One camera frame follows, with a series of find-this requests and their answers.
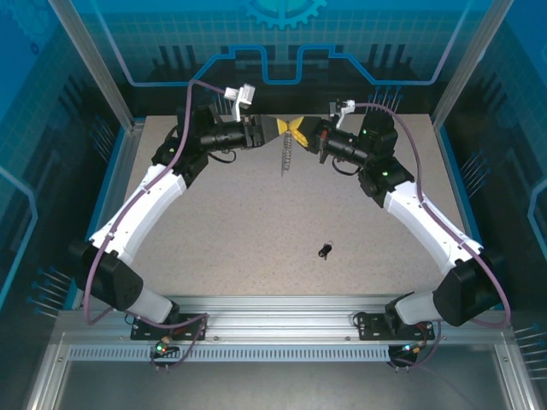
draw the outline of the blue wall panel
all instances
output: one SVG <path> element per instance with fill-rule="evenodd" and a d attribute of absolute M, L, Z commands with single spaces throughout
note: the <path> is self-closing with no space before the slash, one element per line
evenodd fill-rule
<path fill-rule="evenodd" d="M 280 4 L 78 0 L 76 7 L 136 115 L 172 114 L 180 91 L 164 91 L 158 102 L 150 89 L 191 78 L 252 82 L 271 113 L 286 92 L 309 95 L 317 83 L 316 106 L 295 101 L 285 111 L 322 112 L 334 93 L 367 100 L 376 86 L 402 86 L 401 109 L 430 112 L 490 1 Z M 393 88 L 378 94 L 386 92 L 394 97 Z"/>
<path fill-rule="evenodd" d="M 0 0 L 0 55 L 0 167 L 38 210 L 27 241 L 29 202 L 0 174 L 0 403 L 15 409 L 56 314 L 35 303 L 43 299 L 32 283 L 47 287 L 39 268 L 57 266 L 85 236 L 120 125 L 47 2 Z"/>
<path fill-rule="evenodd" d="M 476 175 L 481 236 L 507 256 L 516 325 L 547 311 L 546 17 L 547 3 L 515 1 L 446 122 L 462 175 Z"/>

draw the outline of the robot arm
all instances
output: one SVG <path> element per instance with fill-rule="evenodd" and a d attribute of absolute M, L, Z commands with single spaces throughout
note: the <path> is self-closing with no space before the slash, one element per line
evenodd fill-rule
<path fill-rule="evenodd" d="M 407 325 L 445 320 L 459 326 L 499 303 L 492 282 L 479 263 L 462 248 L 468 245 L 497 272 L 501 261 L 459 231 L 424 197 L 428 208 L 456 234 L 456 241 L 422 207 L 416 195 L 414 176 L 395 158 L 397 131 L 388 114 L 372 111 L 365 116 L 357 135 L 339 130 L 339 114 L 331 121 L 300 117 L 289 123 L 293 137 L 309 152 L 319 154 L 320 163 L 329 155 L 359 167 L 358 178 L 365 194 L 400 220 L 437 263 L 444 279 L 433 291 L 411 293 L 385 307 L 385 322 L 396 334 Z"/>
<path fill-rule="evenodd" d="M 245 86 L 242 87 L 236 98 L 243 98 L 248 104 L 252 96 L 245 94 L 245 90 Z M 162 173 L 174 158 L 180 138 L 168 136 L 153 156 L 152 165 L 148 168 L 143 181 L 120 211 L 91 236 L 90 242 L 74 241 L 70 247 L 75 262 L 75 281 L 77 286 L 84 290 L 98 249 L 109 237 L 95 271 L 91 294 L 112 308 L 159 324 L 168 324 L 172 322 L 170 318 L 178 317 L 178 306 L 148 289 L 143 279 L 130 268 L 138 247 L 168 206 L 190 187 L 197 175 L 208 165 L 209 153 L 261 147 L 286 131 L 284 121 L 267 115 L 244 117 L 242 121 L 225 123 L 208 107 L 194 110 L 191 124 L 191 135 L 182 156 L 172 170 L 151 186 L 131 207 L 128 206 L 128 203 L 141 190 L 145 190 L 150 181 Z M 113 235 L 110 233 L 111 227 L 124 209 L 126 214 Z"/>

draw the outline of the metal base plate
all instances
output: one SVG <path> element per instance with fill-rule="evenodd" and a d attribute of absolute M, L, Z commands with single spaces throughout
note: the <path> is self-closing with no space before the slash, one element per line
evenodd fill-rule
<path fill-rule="evenodd" d="M 193 313 L 179 313 L 178 322 L 185 322 L 189 319 L 195 318 L 196 316 L 197 314 Z M 201 320 L 198 320 L 197 322 L 188 325 L 181 333 L 174 334 L 173 340 L 194 340 L 201 323 Z M 204 329 L 197 340 L 205 340 L 205 332 L 206 331 Z M 151 340 L 157 342 L 168 334 L 169 331 L 165 329 L 158 329 L 145 324 L 145 322 L 135 319 L 131 330 L 131 340 Z"/>

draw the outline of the purple cable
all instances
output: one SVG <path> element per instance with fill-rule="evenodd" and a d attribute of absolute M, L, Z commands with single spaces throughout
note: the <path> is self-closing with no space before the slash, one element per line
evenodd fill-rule
<path fill-rule="evenodd" d="M 410 132 L 407 125 L 403 122 L 401 117 L 399 117 L 394 111 L 390 110 L 389 108 L 380 105 L 375 104 L 372 102 L 359 102 L 356 103 L 356 107 L 369 107 L 369 108 L 378 108 L 382 111 L 386 111 L 389 115 L 391 115 L 404 129 L 404 132 L 407 134 L 407 137 L 410 141 L 410 146 L 412 147 L 412 151 L 414 152 L 414 157 L 416 159 L 416 168 L 417 168 L 417 178 L 416 178 L 416 195 L 418 196 L 418 199 L 420 200 L 421 206 L 424 208 L 424 210 L 429 214 L 429 216 L 432 217 L 432 219 L 439 225 L 452 239 L 454 239 L 459 246 L 464 248 L 472 257 L 479 263 L 480 267 L 485 271 L 486 275 L 488 275 L 488 278 L 496 288 L 497 293 L 499 294 L 499 298 L 502 301 L 503 308 L 505 309 L 505 318 L 503 321 L 499 323 L 490 323 L 485 322 L 484 320 L 479 319 L 472 319 L 472 322 L 474 322 L 477 325 L 483 325 L 486 327 L 491 327 L 494 329 L 502 329 L 505 327 L 508 327 L 511 323 L 511 306 L 509 305 L 509 300 L 507 299 L 507 296 L 505 295 L 505 292 L 502 289 L 502 286 L 497 281 L 496 276 L 492 272 L 492 270 L 486 265 L 486 263 L 477 255 L 477 253 L 471 249 L 469 245 L 467 245 L 465 242 L 461 242 L 460 237 L 456 235 L 427 205 L 427 202 L 424 200 L 423 190 L 421 188 L 421 161 L 420 161 L 420 154 L 418 153 L 418 148 L 416 147 L 416 143 L 414 141 L 414 138 L 412 137 L 412 133 Z"/>
<path fill-rule="evenodd" d="M 93 279 L 95 278 L 95 273 L 97 271 L 97 267 L 99 265 L 99 262 L 100 262 L 101 258 L 103 257 L 105 249 L 107 248 L 110 241 L 114 237 L 114 234 L 115 234 L 116 230 L 118 229 L 118 226 L 120 226 L 120 223 L 123 221 L 124 217 L 127 215 L 129 210 L 135 205 L 135 203 L 137 203 L 138 199 L 142 195 L 144 195 L 144 193 L 146 191 L 150 190 L 150 188 L 152 188 L 160 179 L 162 179 L 165 175 L 167 175 L 167 173 L 169 171 L 171 171 L 171 169 L 174 167 L 174 165 L 177 163 L 180 156 L 182 155 L 182 150 L 185 147 L 186 139 L 188 139 L 188 129 L 190 127 L 191 88 L 195 84 L 201 85 L 202 87 L 205 87 L 205 88 L 209 88 L 210 90 L 216 91 L 219 94 L 224 94 L 224 90 L 222 90 L 218 87 L 214 87 L 212 85 L 209 85 L 207 83 L 204 83 L 204 82 L 202 82 L 198 79 L 191 79 L 188 82 L 188 89 L 186 90 L 185 126 L 184 126 L 184 129 L 183 129 L 183 132 L 182 132 L 182 138 L 180 140 L 180 145 L 179 145 L 179 148 L 177 149 L 177 152 L 175 153 L 175 155 L 174 155 L 173 159 L 171 160 L 171 162 L 169 162 L 169 164 L 165 167 L 165 169 L 163 171 L 161 171 L 154 179 L 152 179 L 142 190 L 140 190 L 137 193 L 137 195 L 135 195 L 132 198 L 132 200 L 129 201 L 127 203 L 127 205 L 121 210 L 120 214 L 118 215 L 118 217 L 115 219 L 114 223 L 112 224 L 112 227 L 110 228 L 110 231 L 107 234 L 106 238 L 104 238 L 103 243 L 101 244 L 97 254 L 95 255 L 95 259 L 93 259 L 93 263 L 91 264 L 91 268 L 90 268 L 89 274 L 87 276 L 87 282 L 85 282 L 85 291 L 84 291 L 84 316 L 85 316 L 85 320 L 87 321 L 88 325 L 95 325 L 100 319 L 102 319 L 109 312 L 114 310 L 113 308 L 109 307 L 104 312 L 99 314 L 95 319 L 91 319 L 90 306 L 89 306 L 90 305 L 91 286 L 93 284 Z M 170 326 L 173 326 L 173 327 L 167 327 L 167 329 L 175 329 L 177 327 L 182 327 L 182 326 L 189 325 L 190 323 L 193 323 L 196 320 L 200 320 L 203 317 L 202 315 L 200 315 L 200 316 L 197 316 L 197 317 L 195 317 L 191 320 L 187 320 L 186 322 L 183 322 L 183 323 L 180 323 L 180 324 L 177 324 L 177 325 L 170 325 Z M 157 324 L 157 323 L 154 323 L 154 322 L 151 322 L 151 321 L 146 321 L 146 320 L 144 320 L 144 321 L 146 323 L 148 323 L 149 325 L 160 327 L 160 325 Z"/>
<path fill-rule="evenodd" d="M 207 326 L 207 318 L 202 320 L 202 323 L 199 326 L 199 330 L 197 331 L 196 335 L 194 336 L 194 339 L 191 341 L 190 346 L 188 346 L 188 349 L 183 354 L 183 356 L 180 359 L 178 359 L 177 361 L 175 361 L 172 365 L 166 365 L 165 366 L 165 370 L 167 372 L 169 371 L 169 369 L 172 369 L 173 367 L 180 366 L 182 364 L 182 362 L 186 360 L 186 358 L 190 355 L 190 352 L 192 351 L 192 349 L 194 349 L 194 346 L 196 345 L 197 339 L 202 334 L 203 329 L 205 329 L 205 326 Z M 152 366 L 155 366 L 156 370 L 158 370 L 158 369 L 160 369 L 160 367 L 156 364 L 156 361 L 154 360 L 153 353 L 154 352 L 152 352 L 152 354 L 150 355 L 150 364 Z"/>

